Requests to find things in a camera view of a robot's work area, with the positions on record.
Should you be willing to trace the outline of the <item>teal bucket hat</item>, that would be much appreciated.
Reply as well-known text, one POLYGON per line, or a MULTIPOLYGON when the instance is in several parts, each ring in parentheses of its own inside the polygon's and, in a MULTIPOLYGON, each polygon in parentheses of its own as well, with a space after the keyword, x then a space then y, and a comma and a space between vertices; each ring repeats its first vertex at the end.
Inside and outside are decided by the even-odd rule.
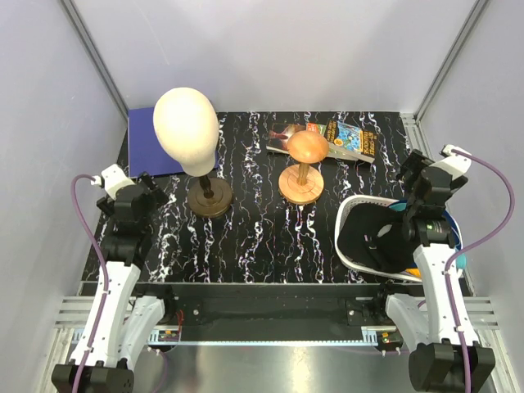
MULTIPOLYGON (((397 211, 397 212, 402 212, 406 209, 406 203, 407 203, 406 200, 394 201, 393 203, 389 204, 388 208, 394 211, 397 211)), ((445 217, 445 219, 447 220, 447 222, 449 223, 449 225, 452 228, 452 231, 454 234, 454 240, 455 240, 455 250, 461 251, 463 249, 463 243, 462 243, 463 238, 462 238, 462 234, 461 234, 459 225, 457 224, 454 217, 447 210, 444 211, 443 216, 445 217)), ((465 254, 460 255, 456 259, 455 263, 456 263, 457 269, 465 269, 467 266, 467 256, 465 254)))

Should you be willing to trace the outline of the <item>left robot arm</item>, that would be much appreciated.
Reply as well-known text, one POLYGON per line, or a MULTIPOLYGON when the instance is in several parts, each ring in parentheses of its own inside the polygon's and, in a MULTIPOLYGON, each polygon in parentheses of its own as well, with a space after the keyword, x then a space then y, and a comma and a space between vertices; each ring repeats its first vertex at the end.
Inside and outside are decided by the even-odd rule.
POLYGON ((118 165, 90 181, 106 192, 97 207, 109 219, 102 242, 89 235, 100 264, 97 290, 76 348, 51 380, 59 392, 130 392, 147 338, 177 313, 161 292, 131 298, 152 245, 151 216, 167 197, 149 174, 132 180, 118 165))

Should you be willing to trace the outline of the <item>black baseball cap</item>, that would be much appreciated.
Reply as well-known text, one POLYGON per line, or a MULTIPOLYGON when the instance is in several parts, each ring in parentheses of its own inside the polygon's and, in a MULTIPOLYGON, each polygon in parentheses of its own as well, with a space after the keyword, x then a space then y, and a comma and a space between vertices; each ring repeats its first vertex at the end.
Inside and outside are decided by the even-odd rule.
POLYGON ((413 260, 417 245, 404 239, 403 215, 400 212, 375 205, 357 205, 352 214, 363 214, 371 222, 364 225, 367 256, 388 273, 406 270, 413 260))

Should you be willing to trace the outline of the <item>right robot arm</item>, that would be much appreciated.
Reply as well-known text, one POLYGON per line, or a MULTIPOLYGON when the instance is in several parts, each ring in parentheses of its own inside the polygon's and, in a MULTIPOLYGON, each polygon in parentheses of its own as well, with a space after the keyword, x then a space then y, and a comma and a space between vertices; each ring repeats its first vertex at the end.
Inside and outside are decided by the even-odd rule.
POLYGON ((406 294, 372 303, 381 324, 395 323, 409 349, 409 379, 419 392, 477 392, 495 367, 492 349, 481 345, 459 284, 454 231, 444 213, 446 202, 467 179, 472 164, 462 148, 447 145, 433 162, 412 151, 398 176, 407 201, 403 236, 413 243, 427 309, 406 294))

